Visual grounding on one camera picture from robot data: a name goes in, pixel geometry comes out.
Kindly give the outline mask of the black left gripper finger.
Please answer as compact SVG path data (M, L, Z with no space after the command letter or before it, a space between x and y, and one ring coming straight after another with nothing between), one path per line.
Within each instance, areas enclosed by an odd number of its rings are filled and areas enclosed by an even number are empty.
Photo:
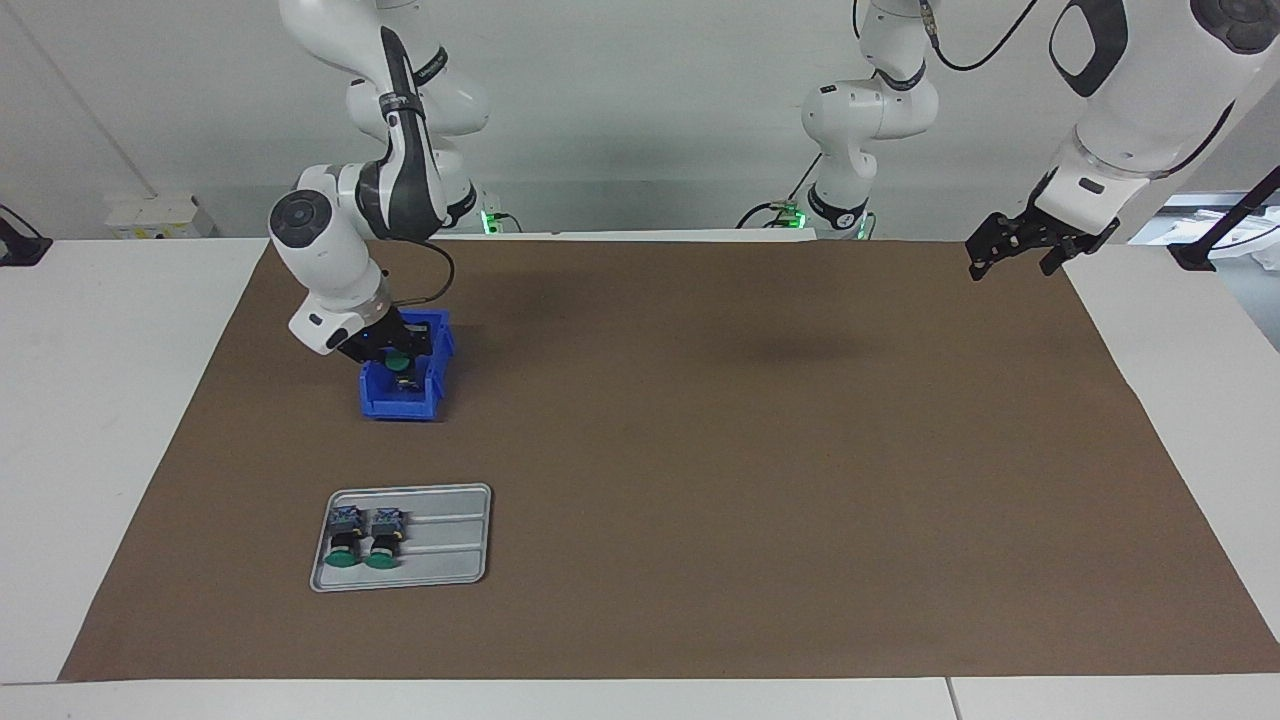
M1097 250L1094 236L1062 237L1055 241L1053 247L1039 260L1039 269L1044 277L1051 277L1062 265L1074 258L1084 254L1093 254Z
M966 240L970 278L982 281L997 263L1033 249L1036 241L1037 224L1025 213L988 215Z

